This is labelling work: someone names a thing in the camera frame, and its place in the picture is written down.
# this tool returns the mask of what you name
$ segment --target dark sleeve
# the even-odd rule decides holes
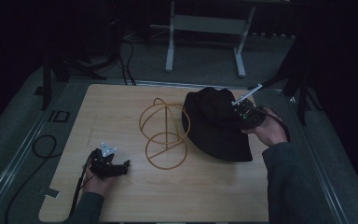
[[[310,171],[289,143],[263,152],[268,170],[269,223],[324,223]]]
[[[97,193],[83,193],[80,202],[76,206],[75,212],[69,216],[63,224],[90,224],[98,223],[104,198]]]

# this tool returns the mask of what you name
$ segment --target light wood table surface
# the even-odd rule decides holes
[[[147,138],[139,118],[156,98],[167,104],[184,103],[198,88],[91,85],[79,110],[50,188],[58,198],[46,197],[39,213],[42,221],[68,217],[76,183],[88,155],[101,142],[116,147],[114,164],[131,160],[103,204],[100,221],[112,222],[234,222],[268,221],[267,169],[264,146],[250,135],[254,157],[249,162],[220,161],[203,153],[188,138],[183,164],[161,170],[146,158]],[[245,91],[234,91],[236,97]],[[181,111],[172,109],[181,132]],[[146,134],[164,132],[165,117],[157,113],[145,125]],[[168,119],[170,127],[173,121]],[[184,145],[154,158],[170,166],[185,155]]]

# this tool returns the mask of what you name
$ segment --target hand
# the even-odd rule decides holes
[[[264,108],[264,110],[275,118],[281,120],[271,109]],[[287,142],[287,137],[283,127],[270,116],[260,126],[250,130],[241,130],[243,133],[254,133],[258,139],[268,147],[272,147],[278,143]]]
[[[98,193],[105,198],[113,187],[116,179],[117,176],[113,176],[101,180],[97,175],[92,173],[88,165],[86,168],[86,178],[83,180],[83,192]]]

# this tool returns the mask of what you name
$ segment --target black hat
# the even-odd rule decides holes
[[[189,92],[184,103],[191,123],[187,136],[196,147],[219,160],[251,161],[248,135],[236,125],[240,118],[233,101],[234,95],[227,89],[207,87]],[[182,124],[187,130],[187,116],[182,115]]]

